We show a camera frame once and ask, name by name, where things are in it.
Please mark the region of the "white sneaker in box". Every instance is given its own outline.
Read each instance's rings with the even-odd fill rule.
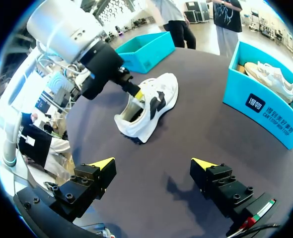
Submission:
[[[259,61],[258,64],[247,62],[244,67],[248,76],[270,88],[288,104],[293,101],[293,83],[286,81],[280,68]]]

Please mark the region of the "black stripe on sneaker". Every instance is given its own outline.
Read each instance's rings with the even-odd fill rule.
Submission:
[[[150,119],[151,120],[154,118],[156,111],[159,112],[166,105],[164,93],[158,91],[158,97],[160,98],[160,101],[156,97],[152,98],[150,101]]]

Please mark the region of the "white t-shirt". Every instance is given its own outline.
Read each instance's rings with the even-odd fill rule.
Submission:
[[[185,21],[184,15],[174,0],[151,0],[160,11],[164,24],[169,21]]]

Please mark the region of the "yellow tip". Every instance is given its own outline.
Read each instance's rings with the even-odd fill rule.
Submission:
[[[196,158],[192,158],[192,160],[194,160],[197,164],[199,164],[205,171],[206,171],[206,168],[209,168],[212,165],[218,166],[218,165],[215,165],[213,163],[206,162],[204,160],[199,160],[199,159],[196,159]]]
[[[143,97],[143,93],[141,92],[141,90],[135,95],[135,98],[138,100],[141,100]]]
[[[102,170],[107,164],[110,163],[110,161],[114,160],[114,157],[111,157],[109,159],[101,160],[92,164],[89,164],[89,166],[95,165],[96,167],[99,167],[100,170]]]

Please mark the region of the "black t-shirt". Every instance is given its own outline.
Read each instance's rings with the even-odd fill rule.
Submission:
[[[241,8],[238,0],[224,0],[233,6]],[[214,23],[216,26],[226,28],[234,32],[242,32],[240,13],[222,4],[214,3]]]
[[[35,140],[34,146],[26,143],[23,137],[19,139],[19,150],[42,167],[45,166],[46,158],[52,142],[52,137],[32,124],[31,114],[22,113],[23,126],[22,135],[29,136]]]

